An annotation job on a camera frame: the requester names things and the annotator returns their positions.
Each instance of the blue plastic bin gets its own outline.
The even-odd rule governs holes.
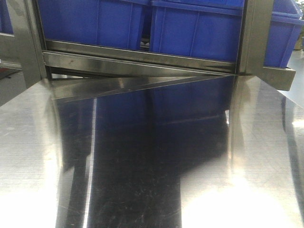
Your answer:
[[[242,10],[152,1],[150,51],[236,61]]]
[[[239,8],[244,6],[244,0],[164,0],[189,5],[211,6],[221,8]]]
[[[225,9],[233,9],[235,7],[243,7],[244,0],[164,0],[189,5],[211,6]],[[299,5],[294,0],[275,0],[273,8],[274,16],[282,16],[288,18],[299,19],[303,13]]]
[[[146,7],[142,34],[147,37],[151,34],[152,12],[153,8],[151,6]]]
[[[272,15],[300,19],[303,13],[294,0],[275,0]]]
[[[272,16],[265,66],[287,67],[304,20]]]
[[[0,0],[0,32],[13,34],[6,0]]]
[[[149,0],[40,0],[48,39],[139,49]]]
[[[152,1],[150,51],[235,62],[242,9]],[[286,67],[304,21],[272,16],[265,65]]]

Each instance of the vertical metal post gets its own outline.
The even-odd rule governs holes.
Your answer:
[[[263,71],[274,0],[246,0],[237,59],[237,74]]]
[[[6,0],[26,86],[50,76],[42,49],[45,41],[36,0]]]

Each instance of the metal rack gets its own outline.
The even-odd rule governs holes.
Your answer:
[[[45,40],[38,0],[6,0],[14,35],[0,33],[0,67],[23,69],[32,86],[51,73],[91,76],[256,75],[288,90],[295,71],[264,66],[274,0],[246,0],[236,63]]]

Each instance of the brushed metal surface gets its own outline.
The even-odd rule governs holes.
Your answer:
[[[83,100],[96,96],[114,95],[131,91],[170,86],[182,83],[211,80],[222,76],[204,77],[126,77],[80,79],[80,80],[53,80],[54,99]]]
[[[111,47],[99,47],[84,44],[75,44],[62,41],[47,40],[47,48],[50,51],[61,51],[67,53],[90,55],[96,57],[107,57],[124,59],[129,61],[144,62],[151,64],[162,64],[168,66],[194,68],[202,70],[213,70],[217,72],[235,73],[235,63],[199,59],[191,57],[173,56],[159,53],[131,51],[115,49]]]
[[[289,91],[295,77],[295,70],[265,66],[258,77],[277,90]]]
[[[15,63],[15,62],[1,61],[0,67],[22,70],[20,63]]]
[[[134,61],[118,60],[103,57],[69,54],[54,51],[43,52],[46,66],[77,71],[85,71],[102,76],[114,77],[153,77],[153,76],[218,76],[231,75],[177,66],[163,66],[157,64],[138,63]]]
[[[1,61],[15,61],[19,59],[15,47],[15,37],[11,34],[0,33],[0,59]]]
[[[29,88],[42,78],[50,77],[50,71],[45,66],[42,56],[45,42],[38,16],[37,1],[6,1],[14,30],[12,50],[18,55],[18,59],[14,59],[13,62],[21,63],[24,79]]]
[[[260,76],[263,73],[273,4],[274,0],[245,1],[237,58],[240,75]]]
[[[225,78],[119,80],[133,90],[46,80],[0,107],[1,226],[303,227],[302,108],[255,76],[216,115],[188,95]]]

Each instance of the floor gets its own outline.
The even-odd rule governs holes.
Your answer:
[[[293,51],[288,67],[296,70],[296,75],[290,91],[280,92],[299,106],[304,107],[304,52]],[[26,90],[26,86],[22,72],[0,79],[0,106],[24,90]]]

